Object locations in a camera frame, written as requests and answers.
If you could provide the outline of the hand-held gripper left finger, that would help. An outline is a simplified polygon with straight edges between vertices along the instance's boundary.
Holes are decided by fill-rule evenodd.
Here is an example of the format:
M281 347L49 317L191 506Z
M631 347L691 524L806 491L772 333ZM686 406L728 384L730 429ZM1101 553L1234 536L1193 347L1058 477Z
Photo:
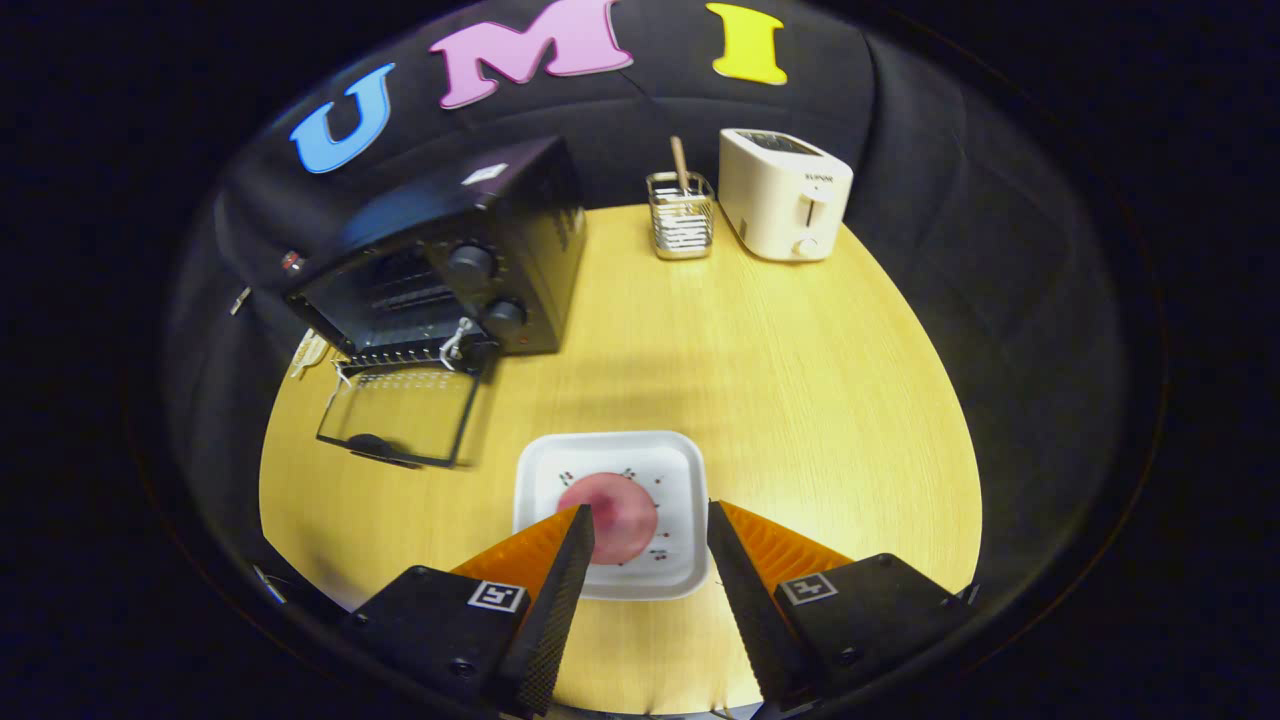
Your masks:
M484 717L547 714L594 551L576 505L456 569L404 569L342 624L346 641L416 688Z

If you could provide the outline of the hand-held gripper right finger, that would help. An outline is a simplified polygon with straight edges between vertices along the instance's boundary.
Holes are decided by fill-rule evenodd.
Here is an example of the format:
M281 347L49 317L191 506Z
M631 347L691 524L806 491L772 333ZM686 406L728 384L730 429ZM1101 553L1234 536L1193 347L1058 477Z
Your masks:
M956 635L974 609L893 553L850 559L726 501L707 543L760 688L759 719L860 701Z

